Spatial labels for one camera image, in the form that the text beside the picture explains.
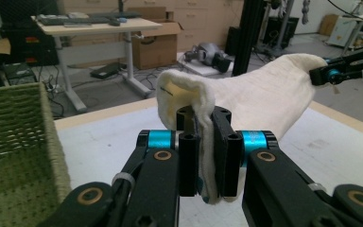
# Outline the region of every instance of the wicker basket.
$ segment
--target wicker basket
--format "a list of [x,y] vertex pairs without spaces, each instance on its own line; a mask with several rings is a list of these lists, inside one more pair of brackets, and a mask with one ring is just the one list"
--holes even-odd
[[0,88],[0,227],[35,226],[70,192],[43,84]]

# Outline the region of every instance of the white table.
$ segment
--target white table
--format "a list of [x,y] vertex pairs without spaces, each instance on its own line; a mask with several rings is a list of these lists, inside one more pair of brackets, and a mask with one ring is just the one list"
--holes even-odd
[[[57,120],[72,188],[89,182],[111,183],[134,150],[140,130],[164,129],[156,105],[155,99],[146,99]],[[363,186],[360,121],[313,102],[280,147],[329,194],[343,183]],[[247,226],[241,198],[215,206],[199,196],[181,198],[180,226]]]
[[[67,65],[69,64],[85,63],[91,61],[104,61],[126,57],[128,64],[128,74],[125,76],[125,80],[143,97],[147,97],[151,93],[151,91],[146,86],[144,86],[133,76],[131,32],[155,29],[160,27],[161,24],[153,23],[141,18],[128,19],[128,21],[126,23],[122,23],[121,26],[96,24],[88,27],[65,27],[44,26],[40,23],[37,24],[46,35],[51,35],[55,39],[58,59],[60,62],[60,69],[62,71],[65,83],[65,93],[72,101],[78,112],[86,112],[87,107],[84,105],[84,103],[81,101],[81,99],[72,88],[72,84],[67,72]],[[63,47],[61,45],[61,37],[64,36],[96,35],[110,33],[125,33],[124,42],[68,47]]]

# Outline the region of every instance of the wire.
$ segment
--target wire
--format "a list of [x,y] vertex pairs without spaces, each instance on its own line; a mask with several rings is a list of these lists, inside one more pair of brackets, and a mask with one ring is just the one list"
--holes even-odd
[[335,8],[339,9],[340,11],[342,11],[342,12],[344,12],[344,13],[346,13],[346,14],[349,14],[350,16],[353,16],[353,17],[355,17],[355,18],[358,18],[358,19],[363,20],[363,18],[362,18],[362,17],[355,16],[355,15],[351,14],[350,12],[348,12],[348,11],[346,11],[346,10],[344,10],[344,9],[342,9],[342,8],[340,8],[340,7],[338,7],[338,6],[337,6],[335,3],[333,3],[331,0],[328,0],[328,2],[329,2],[330,4],[332,4],[332,6],[334,6]]

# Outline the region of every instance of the towel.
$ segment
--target towel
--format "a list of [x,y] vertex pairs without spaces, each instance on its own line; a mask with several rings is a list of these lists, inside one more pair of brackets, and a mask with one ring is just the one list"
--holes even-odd
[[[174,131],[176,111],[189,105],[199,122],[199,193],[205,202],[222,200],[216,189],[214,126],[210,118],[215,105],[232,112],[235,131],[272,131],[280,140],[315,94],[309,70],[325,65],[326,61],[317,56],[291,54],[233,78],[207,79],[178,70],[162,72],[156,97],[163,124]],[[240,168],[237,195],[244,187],[245,176],[245,168]]]

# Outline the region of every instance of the gray floor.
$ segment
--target gray floor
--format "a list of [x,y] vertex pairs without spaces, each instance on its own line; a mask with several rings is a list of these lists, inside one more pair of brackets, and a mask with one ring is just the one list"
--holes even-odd
[[[286,53],[308,53],[318,55],[324,58],[336,58],[342,48],[332,47],[324,43],[327,37],[318,34],[296,35],[290,43],[290,46],[284,50]],[[255,70],[269,59],[264,55],[251,55],[249,71]],[[73,73],[71,76],[72,85],[80,96],[82,101],[87,105],[88,112],[102,110],[121,104],[126,104],[143,98],[133,91],[120,75],[112,76],[108,79],[94,79],[90,77],[90,72],[94,68],[75,69],[70,68]],[[155,96],[156,77],[165,69],[177,68],[186,70],[181,65],[173,65],[145,71],[135,71],[135,77],[141,80],[148,88],[153,90],[151,96]],[[230,74],[215,75],[212,78],[229,77]],[[54,67],[45,67],[42,72],[42,78],[45,81],[50,81],[51,84],[56,84],[56,77],[59,77],[58,84],[63,86],[60,73]],[[363,80],[352,79],[344,81],[337,86],[339,94],[334,93],[332,86],[323,86],[318,88],[314,100],[326,105],[339,112],[352,116],[360,121],[363,121]],[[64,93],[52,93],[51,98],[52,109],[57,117],[68,117],[78,114],[73,108],[70,101],[65,97]]]

